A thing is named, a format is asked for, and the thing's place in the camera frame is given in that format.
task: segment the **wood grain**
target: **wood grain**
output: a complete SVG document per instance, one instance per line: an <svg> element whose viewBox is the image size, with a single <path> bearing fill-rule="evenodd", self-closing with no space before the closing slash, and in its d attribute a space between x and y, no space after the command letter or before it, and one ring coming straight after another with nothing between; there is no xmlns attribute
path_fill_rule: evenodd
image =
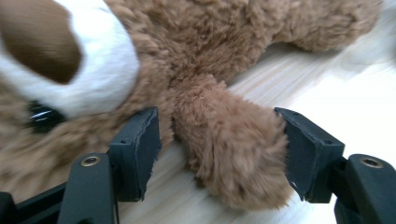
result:
<svg viewBox="0 0 396 224"><path fill-rule="evenodd" d="M309 53L270 47L230 91L258 104L304 114L346 144L396 166L396 2L385 1L375 29L342 51ZM300 202L281 210L246 212L226 207L197 186L185 148L174 143L154 164L146 200L121 203L121 223L335 223L330 204Z"/></svg>

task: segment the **metal screw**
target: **metal screw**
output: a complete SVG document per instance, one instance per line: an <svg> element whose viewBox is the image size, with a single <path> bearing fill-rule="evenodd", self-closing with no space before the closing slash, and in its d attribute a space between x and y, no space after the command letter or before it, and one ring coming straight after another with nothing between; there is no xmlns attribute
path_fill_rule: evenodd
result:
<svg viewBox="0 0 396 224"><path fill-rule="evenodd" d="M99 163L100 158L99 157L88 157L82 160L81 165L82 166L93 166L97 163Z"/></svg>
<svg viewBox="0 0 396 224"><path fill-rule="evenodd" d="M378 161L376 159L368 158L368 157L361 158L361 163L363 163L366 166L370 166L370 167L373 167L376 169L380 169L380 168L384 167L384 165L380 161Z"/></svg>

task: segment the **brown teddy bear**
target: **brown teddy bear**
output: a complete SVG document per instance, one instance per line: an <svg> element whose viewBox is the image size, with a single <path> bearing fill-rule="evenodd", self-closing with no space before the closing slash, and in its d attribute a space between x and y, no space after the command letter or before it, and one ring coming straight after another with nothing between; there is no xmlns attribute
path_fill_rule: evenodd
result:
<svg viewBox="0 0 396 224"><path fill-rule="evenodd" d="M306 50L351 44L370 32L380 7L0 0L0 190L19 202L64 182L73 160L105 152L133 113L158 106L163 147L179 137L211 193L231 207L279 208L291 193L284 121L227 92L225 81L275 42ZM51 111L51 124L38 107Z"/></svg>

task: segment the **brown fur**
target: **brown fur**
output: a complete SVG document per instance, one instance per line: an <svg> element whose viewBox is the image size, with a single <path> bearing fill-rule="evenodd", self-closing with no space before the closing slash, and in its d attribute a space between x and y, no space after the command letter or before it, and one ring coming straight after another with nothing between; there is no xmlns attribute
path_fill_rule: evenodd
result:
<svg viewBox="0 0 396 224"><path fill-rule="evenodd" d="M131 35L139 79L116 111L31 134L26 102L0 80L0 189L18 201L65 181L72 160L105 151L135 111L156 105L164 146L174 132L190 165L232 207L286 204L284 123L271 108L231 95L221 81L273 42L337 48L373 27L380 0L106 0Z"/></svg>

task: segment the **black bracket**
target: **black bracket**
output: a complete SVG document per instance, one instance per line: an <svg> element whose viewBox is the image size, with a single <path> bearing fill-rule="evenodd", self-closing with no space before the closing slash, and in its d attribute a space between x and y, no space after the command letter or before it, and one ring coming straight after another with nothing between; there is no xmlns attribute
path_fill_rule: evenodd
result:
<svg viewBox="0 0 396 224"><path fill-rule="evenodd" d="M117 201L144 199L161 149L157 108L137 112L105 153L77 159L67 183L15 204L0 193L0 223L119 223Z"/></svg>
<svg viewBox="0 0 396 224"><path fill-rule="evenodd" d="M356 154L303 115L276 108L287 122L290 185L302 200L328 203L337 196L338 224L396 223L396 172L386 161Z"/></svg>

